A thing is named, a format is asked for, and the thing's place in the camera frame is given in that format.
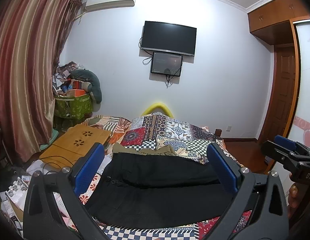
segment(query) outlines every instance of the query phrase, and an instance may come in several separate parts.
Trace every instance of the baseboard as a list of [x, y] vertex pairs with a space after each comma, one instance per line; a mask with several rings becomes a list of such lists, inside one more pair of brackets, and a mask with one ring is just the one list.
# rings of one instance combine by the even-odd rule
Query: baseboard
[[224, 142], [257, 142], [256, 138], [223, 138]]

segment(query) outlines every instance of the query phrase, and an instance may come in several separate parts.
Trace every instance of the gray pillow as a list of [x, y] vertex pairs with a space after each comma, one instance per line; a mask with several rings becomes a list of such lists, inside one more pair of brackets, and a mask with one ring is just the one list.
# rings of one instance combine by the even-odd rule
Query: gray pillow
[[92, 84], [92, 93], [95, 97], [96, 103], [99, 104], [102, 101], [102, 91], [98, 77], [91, 71], [86, 69], [78, 69], [71, 72], [71, 78], [90, 82]]

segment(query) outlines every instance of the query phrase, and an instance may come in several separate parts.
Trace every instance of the blue gripper pad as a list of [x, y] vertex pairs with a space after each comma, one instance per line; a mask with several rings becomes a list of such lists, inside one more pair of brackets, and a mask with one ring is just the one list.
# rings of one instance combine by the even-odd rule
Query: blue gripper pad
[[105, 151], [103, 144], [95, 143], [87, 155], [90, 156], [75, 176], [74, 192], [77, 197], [87, 191], [93, 177], [104, 159]]
[[[209, 163], [212, 165], [214, 171], [216, 172], [217, 177], [221, 185], [225, 189], [225, 191], [234, 195], [238, 191], [237, 178], [234, 172], [231, 170], [230, 166], [228, 165], [228, 161], [226, 161], [225, 159], [228, 157], [224, 154], [222, 149], [220, 149], [218, 144], [216, 144], [216, 146], [214, 147], [215, 144], [216, 143], [212, 143], [208, 145], [207, 150], [206, 150], [207, 159]], [[239, 166], [235, 162], [234, 164], [236, 166], [233, 166], [233, 167], [238, 170]]]
[[280, 136], [280, 135], [276, 135], [275, 138], [274, 138], [274, 143], [290, 150], [290, 151], [296, 151], [296, 144], [295, 142], [283, 137], [283, 136]]

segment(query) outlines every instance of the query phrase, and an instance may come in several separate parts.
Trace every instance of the green storage basket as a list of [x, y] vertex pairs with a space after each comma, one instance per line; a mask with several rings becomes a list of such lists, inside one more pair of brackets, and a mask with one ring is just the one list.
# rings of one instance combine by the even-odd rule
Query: green storage basket
[[75, 98], [55, 96], [54, 115], [61, 118], [81, 119], [93, 111], [92, 99], [89, 94]]

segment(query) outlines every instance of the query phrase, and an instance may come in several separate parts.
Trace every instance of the human hand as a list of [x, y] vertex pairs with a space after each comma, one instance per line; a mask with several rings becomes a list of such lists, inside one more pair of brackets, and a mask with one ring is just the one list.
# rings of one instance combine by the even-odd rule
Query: human hand
[[294, 183], [291, 188], [289, 189], [289, 195], [288, 195], [288, 217], [291, 218], [293, 215], [295, 209], [299, 206], [301, 200], [298, 198], [298, 188], [296, 184]]

